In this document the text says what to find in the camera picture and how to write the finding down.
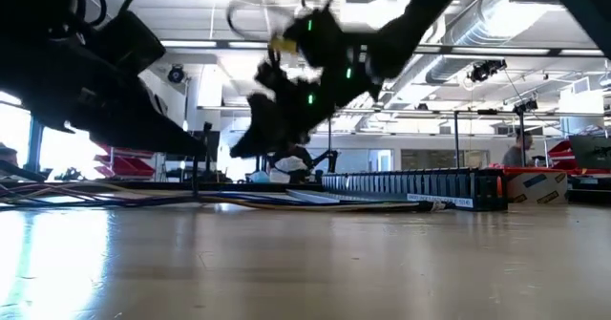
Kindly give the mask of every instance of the wire bundle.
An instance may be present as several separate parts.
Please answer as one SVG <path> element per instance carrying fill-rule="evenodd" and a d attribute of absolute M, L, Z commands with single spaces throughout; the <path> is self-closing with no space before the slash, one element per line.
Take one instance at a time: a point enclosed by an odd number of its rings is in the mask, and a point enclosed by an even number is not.
<path fill-rule="evenodd" d="M 323 6 L 323 11 L 328 11 L 332 3 L 333 3 L 333 0 L 326 0 Z M 234 19 L 233 19 L 234 15 L 236 15 L 236 12 L 238 10 L 243 9 L 244 7 L 247 7 L 247 6 L 261 6 L 261 7 L 266 8 L 268 11 L 275 12 L 282 17 L 290 18 L 290 19 L 294 19 L 296 15 L 295 11 L 291 11 L 287 8 L 279 6 L 278 4 L 272 1 L 269 1 L 269 0 L 232 0 L 229 3 L 229 6 L 227 7 L 227 11 L 226 11 L 225 19 L 227 21 L 227 25 L 229 26 L 229 29 L 231 30 L 231 32 L 247 40 L 248 39 L 249 40 L 260 40 L 260 39 L 269 40 L 273 38 L 273 37 L 259 36 L 256 34 L 249 33 L 247 30 L 240 29 L 235 25 Z M 302 0 L 302 6 L 303 7 L 306 6 L 305 0 Z"/>
<path fill-rule="evenodd" d="M 96 186 L 129 193 L 132 198 L 94 194 L 75 190 L 79 187 Z M 54 202 L 57 199 L 49 196 L 71 197 L 69 202 Z M 0 210 L 17 208 L 57 208 L 57 207 L 148 207 L 181 203 L 232 203 L 256 209 L 268 210 L 306 210 L 306 211 L 438 211 L 451 208 L 443 203 L 405 203 L 405 202 L 341 202 L 341 203 L 310 203 L 299 200 L 284 200 L 272 196 L 242 194 L 232 192 L 211 192 L 194 198 L 190 192 L 176 191 L 141 191 L 131 190 L 100 182 L 75 182 L 53 186 L 44 183 L 32 183 L 12 188 L 0 184 Z"/>

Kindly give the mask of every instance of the yellow tag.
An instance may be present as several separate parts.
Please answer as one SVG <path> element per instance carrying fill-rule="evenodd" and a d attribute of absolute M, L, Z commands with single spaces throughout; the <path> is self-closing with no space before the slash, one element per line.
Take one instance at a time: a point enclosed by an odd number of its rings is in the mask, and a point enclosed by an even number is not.
<path fill-rule="evenodd" d="M 281 37 L 274 37 L 269 41 L 269 47 L 278 52 L 297 54 L 297 42 Z"/>

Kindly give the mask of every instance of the pipe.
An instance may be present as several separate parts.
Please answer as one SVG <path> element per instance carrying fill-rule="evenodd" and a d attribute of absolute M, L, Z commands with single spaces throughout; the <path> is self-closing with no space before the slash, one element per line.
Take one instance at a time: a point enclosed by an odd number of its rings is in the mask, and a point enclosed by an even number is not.
<path fill-rule="evenodd" d="M 454 111 L 454 154 L 456 155 L 456 168 L 460 168 L 460 147 L 458 144 L 458 111 Z"/>
<path fill-rule="evenodd" d="M 524 132 L 524 113 L 519 111 L 517 116 L 519 117 L 519 133 L 522 137 L 522 144 L 520 147 L 522 154 L 522 167 L 526 167 L 526 133 Z"/>
<path fill-rule="evenodd" d="M 546 11 L 546 9 L 533 9 L 529 14 L 520 17 L 507 25 L 516 7 L 523 5 L 510 4 L 510 0 L 477 0 L 462 17 L 454 22 L 447 34 L 441 39 L 443 45 L 469 45 L 481 48 L 498 46 L 507 43 L 512 38 L 528 29 Z M 405 108 L 406 104 L 393 104 L 396 95 L 407 89 L 414 81 L 427 82 L 433 85 L 442 85 L 456 73 L 469 66 L 478 57 L 448 58 L 439 55 L 422 56 L 413 61 L 392 89 L 395 96 L 389 101 L 386 108 Z"/>

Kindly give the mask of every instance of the ceiling light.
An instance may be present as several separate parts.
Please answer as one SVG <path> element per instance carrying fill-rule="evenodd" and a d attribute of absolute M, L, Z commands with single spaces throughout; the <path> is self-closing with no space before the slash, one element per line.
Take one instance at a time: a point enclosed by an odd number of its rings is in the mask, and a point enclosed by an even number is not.
<path fill-rule="evenodd" d="M 267 43 L 263 42 L 229 42 L 230 48 L 236 49 L 266 49 Z"/>
<path fill-rule="evenodd" d="M 165 48 L 216 48 L 217 42 L 194 40 L 162 40 L 161 45 Z"/>

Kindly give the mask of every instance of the black equipment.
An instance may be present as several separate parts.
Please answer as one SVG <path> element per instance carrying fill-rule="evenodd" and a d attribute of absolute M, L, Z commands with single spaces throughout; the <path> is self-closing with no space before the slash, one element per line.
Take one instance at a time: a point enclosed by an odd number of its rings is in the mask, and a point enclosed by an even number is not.
<path fill-rule="evenodd" d="M 611 169 L 611 139 L 574 135 L 569 141 L 578 168 Z"/>
<path fill-rule="evenodd" d="M 172 83 L 181 83 L 184 80 L 185 73 L 182 65 L 173 65 L 168 73 L 168 81 Z"/>
<path fill-rule="evenodd" d="M 65 123 L 115 147 L 185 155 L 203 143 L 166 117 L 138 74 L 165 54 L 126 0 L 108 23 L 85 0 L 0 0 L 0 89 L 50 128 Z"/>
<path fill-rule="evenodd" d="M 337 157 L 339 157 L 339 153 L 336 150 L 327 149 L 323 154 L 314 158 L 312 160 L 312 165 L 310 169 L 316 168 L 319 163 L 323 162 L 325 159 L 328 159 L 327 172 L 335 173 L 335 165 L 337 164 Z"/>
<path fill-rule="evenodd" d="M 252 157 L 275 151 L 288 141 L 305 143 L 319 123 L 336 109 L 369 92 L 377 100 L 382 83 L 400 75 L 425 31 L 452 0 L 411 0 L 405 12 L 377 32 L 344 32 L 329 10 L 322 9 L 297 18 L 270 41 L 268 59 L 255 79 L 276 94 L 248 99 L 252 121 L 242 139 L 232 148 L 233 157 Z M 607 57 L 611 57 L 611 7 L 607 0 L 558 0 L 573 14 Z M 227 19 L 230 27 L 231 13 Z M 308 65 L 322 68 L 315 82 L 288 80 L 280 69 L 277 51 L 298 53 Z M 472 78 L 484 78 L 504 68 L 502 61 L 479 66 Z"/>
<path fill-rule="evenodd" d="M 505 68 L 507 68 L 505 60 L 482 61 L 474 64 L 473 70 L 467 74 L 467 77 L 472 82 L 484 82 Z"/>

